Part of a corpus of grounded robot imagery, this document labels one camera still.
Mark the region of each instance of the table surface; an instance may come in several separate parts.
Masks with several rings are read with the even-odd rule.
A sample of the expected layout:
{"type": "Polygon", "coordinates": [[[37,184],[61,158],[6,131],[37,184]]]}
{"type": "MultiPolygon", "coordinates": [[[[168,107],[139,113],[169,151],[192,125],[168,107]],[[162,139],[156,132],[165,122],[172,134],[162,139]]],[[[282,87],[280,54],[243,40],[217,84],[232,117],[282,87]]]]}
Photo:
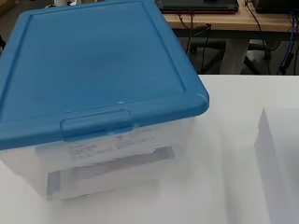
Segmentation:
{"type": "Polygon", "coordinates": [[[253,144],[264,107],[299,107],[299,78],[201,79],[211,107],[196,118],[185,176],[49,203],[0,162],[0,223],[269,224],[253,144]]]}
{"type": "MultiPolygon", "coordinates": [[[[234,31],[259,31],[256,20],[245,7],[245,0],[238,0],[239,11],[235,15],[223,14],[201,14],[195,15],[193,26],[212,25],[212,30],[234,30],[234,31]]],[[[290,32],[292,29],[292,18],[279,14],[256,14],[252,3],[249,3],[252,12],[261,24],[265,32],[290,32]]],[[[164,15],[172,28],[185,29],[181,24],[178,15],[164,15]]],[[[190,15],[182,15],[184,23],[190,26],[190,15]]]]}

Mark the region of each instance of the floor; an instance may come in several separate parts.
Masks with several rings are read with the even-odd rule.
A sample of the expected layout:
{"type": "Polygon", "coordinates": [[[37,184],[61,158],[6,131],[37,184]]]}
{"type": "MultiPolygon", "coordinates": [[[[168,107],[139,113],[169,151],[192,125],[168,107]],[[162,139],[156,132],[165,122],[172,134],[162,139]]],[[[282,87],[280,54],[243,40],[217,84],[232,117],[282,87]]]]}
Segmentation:
{"type": "MultiPolygon", "coordinates": [[[[19,15],[26,10],[30,9],[36,9],[36,8],[42,8],[49,4],[52,4],[52,0],[36,0],[36,1],[30,1],[30,0],[22,0],[21,3],[19,3],[16,7],[11,9],[5,16],[0,18],[0,34],[1,36],[8,41],[9,35],[13,29],[13,26],[18,19],[19,15]]],[[[196,38],[193,41],[203,41],[205,42],[205,39],[202,38],[196,38]]],[[[183,48],[186,47],[186,38],[180,39],[181,45],[183,48]]],[[[289,42],[282,42],[279,48],[273,52],[273,58],[270,61],[270,70],[271,74],[276,74],[278,67],[281,63],[281,61],[284,58],[285,52],[287,50],[289,42]]],[[[213,49],[206,49],[205,52],[205,63],[209,62],[215,55],[217,51],[213,49]]],[[[196,55],[190,55],[190,60],[195,67],[196,71],[199,71],[202,65],[202,57],[203,50],[199,49],[196,53],[196,55]]],[[[251,51],[248,53],[249,58],[254,62],[258,70],[262,74],[268,74],[267,72],[267,66],[266,61],[263,59],[263,52],[262,51],[251,51]]],[[[221,63],[215,65],[208,73],[210,75],[218,74],[220,71],[221,63]]],[[[292,75],[292,68],[293,68],[293,62],[288,70],[287,75],[292,75]]],[[[252,75],[250,70],[244,66],[241,75],[252,75]]]]}

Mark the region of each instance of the white table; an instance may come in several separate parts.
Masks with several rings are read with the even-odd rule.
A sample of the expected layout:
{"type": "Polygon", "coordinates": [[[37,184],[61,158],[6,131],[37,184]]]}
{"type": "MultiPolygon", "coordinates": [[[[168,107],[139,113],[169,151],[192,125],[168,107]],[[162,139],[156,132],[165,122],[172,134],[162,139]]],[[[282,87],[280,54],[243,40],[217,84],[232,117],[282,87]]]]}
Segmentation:
{"type": "Polygon", "coordinates": [[[1,162],[0,223],[268,224],[257,125],[264,106],[299,106],[299,79],[201,78],[211,107],[196,120],[188,175],[48,203],[1,162]]]}

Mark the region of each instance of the desk leg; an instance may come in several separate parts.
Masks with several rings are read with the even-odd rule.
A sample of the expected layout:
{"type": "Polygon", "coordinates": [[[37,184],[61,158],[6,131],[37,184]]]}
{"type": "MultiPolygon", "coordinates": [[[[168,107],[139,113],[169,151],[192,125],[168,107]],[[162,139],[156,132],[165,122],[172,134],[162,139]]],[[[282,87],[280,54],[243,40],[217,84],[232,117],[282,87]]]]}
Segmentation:
{"type": "Polygon", "coordinates": [[[240,75],[249,49],[249,39],[227,39],[221,75],[240,75]]]}

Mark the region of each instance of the plastic storage box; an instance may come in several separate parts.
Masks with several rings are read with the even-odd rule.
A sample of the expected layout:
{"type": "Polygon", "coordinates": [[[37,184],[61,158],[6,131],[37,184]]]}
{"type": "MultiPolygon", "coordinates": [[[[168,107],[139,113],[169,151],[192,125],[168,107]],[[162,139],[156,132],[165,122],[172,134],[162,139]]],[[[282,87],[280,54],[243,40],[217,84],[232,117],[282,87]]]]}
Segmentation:
{"type": "Polygon", "coordinates": [[[0,61],[1,160],[50,200],[163,176],[207,109],[152,1],[23,13],[0,61]]]}
{"type": "Polygon", "coordinates": [[[255,143],[271,224],[299,223],[299,108],[266,108],[255,143]]]}

